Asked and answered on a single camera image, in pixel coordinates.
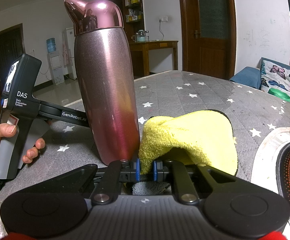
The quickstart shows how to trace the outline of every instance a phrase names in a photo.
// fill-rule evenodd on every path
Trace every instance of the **fingernail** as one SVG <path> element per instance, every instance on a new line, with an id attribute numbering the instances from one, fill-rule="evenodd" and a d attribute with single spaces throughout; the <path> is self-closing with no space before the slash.
<path id="1" fill-rule="evenodd" d="M 15 125 L 11 125 L 10 127 L 7 128 L 8 133 L 13 133 L 14 129 L 16 128 Z"/>

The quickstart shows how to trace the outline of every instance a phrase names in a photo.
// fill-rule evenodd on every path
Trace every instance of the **wooden desk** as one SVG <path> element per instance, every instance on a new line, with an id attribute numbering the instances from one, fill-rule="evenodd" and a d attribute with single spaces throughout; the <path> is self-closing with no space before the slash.
<path id="1" fill-rule="evenodd" d="M 178 70 L 178 41 L 145 41 L 145 42 L 129 42 L 129 49 L 132 55 L 134 75 L 149 75 L 149 50 L 173 48 L 173 70 Z"/>

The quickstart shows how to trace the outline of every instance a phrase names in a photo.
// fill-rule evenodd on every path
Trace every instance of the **device screen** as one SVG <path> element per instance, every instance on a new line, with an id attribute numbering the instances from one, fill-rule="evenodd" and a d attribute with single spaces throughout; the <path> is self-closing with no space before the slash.
<path id="1" fill-rule="evenodd" d="M 6 92 L 6 93 L 9 93 L 9 90 L 11 89 L 12 81 L 13 81 L 13 78 L 14 78 L 18 63 L 19 63 L 19 60 L 14 62 L 11 65 L 11 68 L 9 70 L 9 73 L 8 73 L 8 76 L 7 76 L 7 79 L 6 79 L 6 83 L 5 83 L 5 86 L 4 86 L 4 92 Z"/>

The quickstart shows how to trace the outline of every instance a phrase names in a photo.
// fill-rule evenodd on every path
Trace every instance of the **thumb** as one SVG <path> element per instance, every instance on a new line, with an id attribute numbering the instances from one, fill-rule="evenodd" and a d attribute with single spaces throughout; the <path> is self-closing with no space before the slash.
<path id="1" fill-rule="evenodd" d="M 16 126 L 8 123 L 0 124 L 0 138 L 1 137 L 12 137 L 16 134 Z"/>

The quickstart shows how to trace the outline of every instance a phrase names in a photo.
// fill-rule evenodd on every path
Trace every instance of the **thermos lid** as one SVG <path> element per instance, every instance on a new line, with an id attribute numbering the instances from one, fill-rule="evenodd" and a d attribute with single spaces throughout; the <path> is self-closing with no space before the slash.
<path id="1" fill-rule="evenodd" d="M 111 1 L 64 0 L 64 5 L 74 23 L 75 36 L 102 28 L 124 27 L 122 13 Z"/>

